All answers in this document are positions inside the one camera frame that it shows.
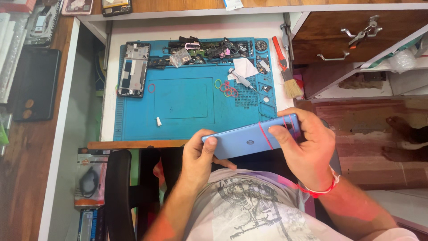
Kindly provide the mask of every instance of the person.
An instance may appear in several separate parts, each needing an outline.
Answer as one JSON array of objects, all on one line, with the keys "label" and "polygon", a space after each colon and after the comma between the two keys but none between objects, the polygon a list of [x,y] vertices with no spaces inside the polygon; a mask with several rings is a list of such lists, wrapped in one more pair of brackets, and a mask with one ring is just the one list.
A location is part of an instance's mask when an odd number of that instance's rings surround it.
[{"label": "person", "polygon": [[[386,122],[411,144],[428,142],[428,126],[413,128],[405,119],[398,116],[388,117]],[[393,162],[428,162],[428,145],[415,150],[382,147],[382,155]]]},{"label": "person", "polygon": [[[304,212],[303,194],[296,184],[270,172],[237,169],[214,156],[217,139],[200,130],[184,146],[180,176],[146,241],[188,240],[417,240],[399,228],[392,216],[367,194],[329,167],[335,135],[311,112],[296,113],[306,142],[297,144],[287,128],[272,126],[288,167],[302,188],[319,200],[339,232]],[[227,167],[211,173],[211,163]]]}]

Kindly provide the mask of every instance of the t-shirt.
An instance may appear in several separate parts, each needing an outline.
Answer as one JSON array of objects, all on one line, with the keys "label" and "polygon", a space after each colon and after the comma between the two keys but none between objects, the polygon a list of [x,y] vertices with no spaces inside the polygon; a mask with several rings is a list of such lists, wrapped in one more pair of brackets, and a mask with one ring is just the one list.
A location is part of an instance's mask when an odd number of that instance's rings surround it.
[{"label": "t-shirt", "polygon": [[[301,192],[270,172],[220,169],[198,195],[183,240],[305,241],[351,239],[304,212]],[[416,241],[409,230],[390,229],[374,241]]]}]

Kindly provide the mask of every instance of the foot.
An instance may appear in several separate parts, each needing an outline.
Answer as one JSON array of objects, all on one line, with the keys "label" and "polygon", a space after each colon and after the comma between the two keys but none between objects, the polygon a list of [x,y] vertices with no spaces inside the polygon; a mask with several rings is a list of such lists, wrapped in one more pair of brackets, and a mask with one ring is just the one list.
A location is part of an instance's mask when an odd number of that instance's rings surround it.
[{"label": "foot", "polygon": [[382,147],[382,155],[393,162],[428,162],[428,146],[417,150]]},{"label": "foot", "polygon": [[398,116],[391,116],[386,119],[386,122],[396,131],[403,135],[404,139],[412,144],[419,144],[411,138],[413,128],[407,121]]}]

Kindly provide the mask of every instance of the blue silicone repair mat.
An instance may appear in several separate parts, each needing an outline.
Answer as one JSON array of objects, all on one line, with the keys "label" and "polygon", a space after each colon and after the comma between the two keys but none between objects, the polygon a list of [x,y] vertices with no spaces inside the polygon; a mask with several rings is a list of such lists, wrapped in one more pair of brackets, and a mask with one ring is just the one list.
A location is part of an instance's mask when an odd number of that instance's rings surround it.
[{"label": "blue silicone repair mat", "polygon": [[[222,39],[200,39],[201,42],[219,42]],[[248,41],[255,46],[254,38],[230,38],[230,41]],[[254,49],[253,57],[248,57],[256,66],[256,56],[269,58],[269,41],[264,52]],[[168,40],[141,41],[151,44],[150,56],[164,56],[163,47]],[[122,74],[125,45],[121,46],[119,77]],[[248,77],[252,86],[260,94],[242,84],[230,80],[230,85],[238,91],[238,97],[226,97],[216,89],[214,82],[227,80],[228,70],[233,63],[207,63],[183,65],[179,68],[167,66],[165,69],[148,69],[143,98],[117,97],[114,141],[189,139],[196,131],[205,128],[222,132],[276,117],[275,90],[272,72]],[[269,92],[261,90],[271,87]],[[158,127],[156,117],[162,126]]]}]

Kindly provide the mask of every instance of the man's left hand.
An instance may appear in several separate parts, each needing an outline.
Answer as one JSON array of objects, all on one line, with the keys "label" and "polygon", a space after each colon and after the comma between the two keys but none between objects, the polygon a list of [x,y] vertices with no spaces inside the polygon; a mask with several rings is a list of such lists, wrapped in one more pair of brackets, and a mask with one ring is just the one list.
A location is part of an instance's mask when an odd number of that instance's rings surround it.
[{"label": "man's left hand", "polygon": [[183,167],[181,169],[180,181],[186,182],[187,186],[199,192],[207,183],[211,174],[211,163],[220,164],[224,167],[236,170],[236,165],[227,159],[219,160],[214,156],[217,146],[217,138],[209,137],[205,143],[202,137],[214,134],[212,130],[202,129],[196,132],[183,151]]}]

